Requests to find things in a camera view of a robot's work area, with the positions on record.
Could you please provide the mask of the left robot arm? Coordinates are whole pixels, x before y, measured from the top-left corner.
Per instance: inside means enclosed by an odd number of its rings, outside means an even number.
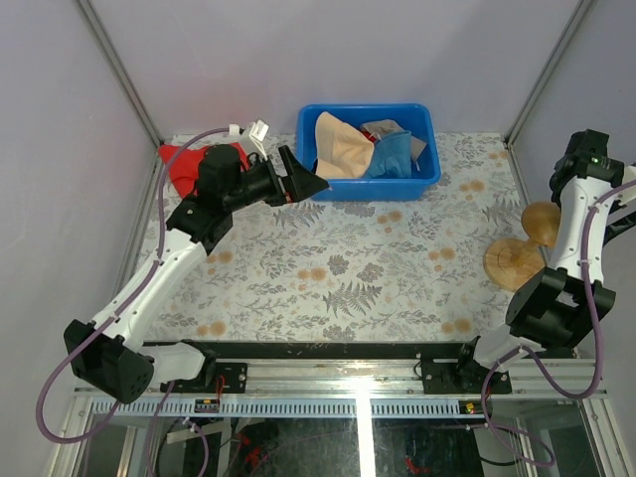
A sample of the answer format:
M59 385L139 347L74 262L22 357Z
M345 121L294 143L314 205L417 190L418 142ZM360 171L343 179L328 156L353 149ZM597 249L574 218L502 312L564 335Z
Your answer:
M230 144L205 151L193 188L166 221L154 255L89 322L75 320L65 330L77 378L123 404L162 384L182 382L200 393L214 387L215 352L192 340L153 347L144 338L165 301L230 231L234 212L259 202L299 203L328 188L288 147L278 152L283 176L268 158L242 157Z

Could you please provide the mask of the blue bucket hat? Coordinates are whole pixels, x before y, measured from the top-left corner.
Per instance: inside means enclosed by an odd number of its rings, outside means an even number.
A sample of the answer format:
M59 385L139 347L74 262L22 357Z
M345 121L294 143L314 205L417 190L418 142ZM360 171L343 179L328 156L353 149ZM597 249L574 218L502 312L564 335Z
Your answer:
M398 131L375 142L369 168L370 179L410 179L412 175L411 133Z

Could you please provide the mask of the grey hat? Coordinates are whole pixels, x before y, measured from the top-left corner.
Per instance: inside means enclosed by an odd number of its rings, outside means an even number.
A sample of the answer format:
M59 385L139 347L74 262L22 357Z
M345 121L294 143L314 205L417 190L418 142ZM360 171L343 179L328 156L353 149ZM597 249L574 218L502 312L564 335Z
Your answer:
M382 140L386 136L394 133L406 132L396 121L392 119L383 119L378 121L370 121L360 126L361 131L368 131L377 140ZM410 133L410 158L415 161L424 151L427 143Z

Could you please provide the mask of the blue plastic bin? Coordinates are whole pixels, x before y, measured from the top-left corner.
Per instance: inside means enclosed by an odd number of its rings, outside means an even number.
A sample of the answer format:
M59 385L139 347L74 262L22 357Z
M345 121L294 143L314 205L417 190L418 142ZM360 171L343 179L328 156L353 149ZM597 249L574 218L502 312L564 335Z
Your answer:
M328 182L320 202L416 201L441 177L431 115L418 103L306 105L296 155Z

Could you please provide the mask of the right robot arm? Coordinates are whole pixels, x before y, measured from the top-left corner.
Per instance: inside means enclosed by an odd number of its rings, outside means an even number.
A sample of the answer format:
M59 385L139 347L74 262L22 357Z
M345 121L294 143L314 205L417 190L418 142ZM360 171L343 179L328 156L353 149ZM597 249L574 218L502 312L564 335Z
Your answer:
M602 252L635 227L633 213L609 220L634 201L635 168L609 157L608 140L592 129L570 136L550 178L551 201L560 212L551 259L515 292L504 325L463 344L452 370L461 390L488 387L516 361L571 349L587 334L602 357L600 321L615 303L614 291L603 284Z

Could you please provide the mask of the wooden hat stand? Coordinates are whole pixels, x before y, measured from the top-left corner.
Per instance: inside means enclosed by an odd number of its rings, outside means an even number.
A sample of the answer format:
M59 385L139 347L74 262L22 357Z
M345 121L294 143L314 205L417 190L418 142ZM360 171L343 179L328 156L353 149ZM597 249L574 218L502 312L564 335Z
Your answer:
M560 208L551 202L526 206L521 224L527 235L494 241L484 255L488 278L500 288L517 291L545 267L541 247L553 248L557 241Z

